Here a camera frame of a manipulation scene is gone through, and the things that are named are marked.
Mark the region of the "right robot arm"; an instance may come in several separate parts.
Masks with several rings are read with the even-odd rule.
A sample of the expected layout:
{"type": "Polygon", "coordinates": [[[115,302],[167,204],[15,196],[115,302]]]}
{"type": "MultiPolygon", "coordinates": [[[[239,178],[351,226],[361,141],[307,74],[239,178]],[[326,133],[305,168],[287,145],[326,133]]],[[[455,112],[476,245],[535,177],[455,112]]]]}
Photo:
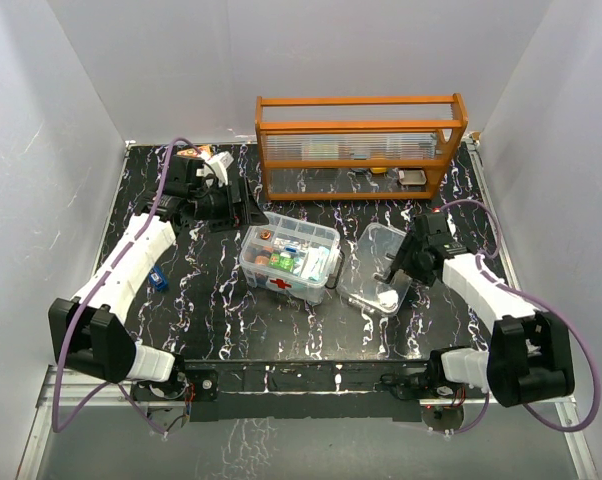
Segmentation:
{"type": "Polygon", "coordinates": [[[456,292],[491,332],[485,351],[449,347],[431,352],[424,372],[403,385],[447,397],[462,384],[491,393],[504,407],[569,396],[575,378],[569,330],[495,279],[478,255],[455,240],[441,212],[421,214],[394,256],[396,273],[456,292]]]}

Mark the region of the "amber bottle orange cap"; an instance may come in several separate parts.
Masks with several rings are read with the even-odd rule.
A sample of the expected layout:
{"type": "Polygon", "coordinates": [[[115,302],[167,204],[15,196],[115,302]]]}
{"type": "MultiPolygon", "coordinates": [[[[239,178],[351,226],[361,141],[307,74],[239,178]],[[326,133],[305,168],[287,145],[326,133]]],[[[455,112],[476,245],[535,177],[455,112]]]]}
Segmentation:
{"type": "Polygon", "coordinates": [[[254,248],[255,258],[254,263],[256,265],[267,266],[270,262],[270,258],[274,253],[274,249],[269,246],[255,245],[254,248]]]}

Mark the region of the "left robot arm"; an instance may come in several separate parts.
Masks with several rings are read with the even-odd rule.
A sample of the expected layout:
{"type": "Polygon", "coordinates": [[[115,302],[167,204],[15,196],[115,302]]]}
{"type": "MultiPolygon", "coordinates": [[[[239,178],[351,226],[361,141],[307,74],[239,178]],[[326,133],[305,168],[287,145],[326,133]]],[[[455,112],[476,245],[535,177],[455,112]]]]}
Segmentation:
{"type": "Polygon", "coordinates": [[[136,343],[125,321],[138,290],[177,235],[205,221],[212,232],[263,226],[248,181],[228,152],[212,156],[174,155],[162,188],[146,190],[110,255],[71,299],[56,299],[48,319],[58,366],[109,383],[152,382],[175,399],[188,376],[175,354],[136,343]]]}

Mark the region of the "clear kit box lid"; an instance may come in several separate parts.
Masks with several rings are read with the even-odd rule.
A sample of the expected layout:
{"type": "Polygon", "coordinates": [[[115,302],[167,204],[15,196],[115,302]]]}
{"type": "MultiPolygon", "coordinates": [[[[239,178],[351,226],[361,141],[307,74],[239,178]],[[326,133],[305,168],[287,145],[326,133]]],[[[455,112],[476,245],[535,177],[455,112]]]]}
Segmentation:
{"type": "Polygon", "coordinates": [[[394,316],[400,309],[412,279],[397,272],[389,283],[394,256],[405,233],[380,223],[370,223],[343,263],[337,292],[351,305],[369,314],[394,316]]]}

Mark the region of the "green wind oil box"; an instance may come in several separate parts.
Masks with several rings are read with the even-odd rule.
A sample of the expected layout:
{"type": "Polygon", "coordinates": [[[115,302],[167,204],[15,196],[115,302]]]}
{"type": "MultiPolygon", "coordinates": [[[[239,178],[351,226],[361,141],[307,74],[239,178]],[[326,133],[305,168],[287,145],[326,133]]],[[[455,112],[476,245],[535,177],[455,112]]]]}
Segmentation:
{"type": "Polygon", "coordinates": [[[273,253],[270,258],[269,266],[278,270],[292,272],[294,270],[295,260],[286,253],[273,253]]]}

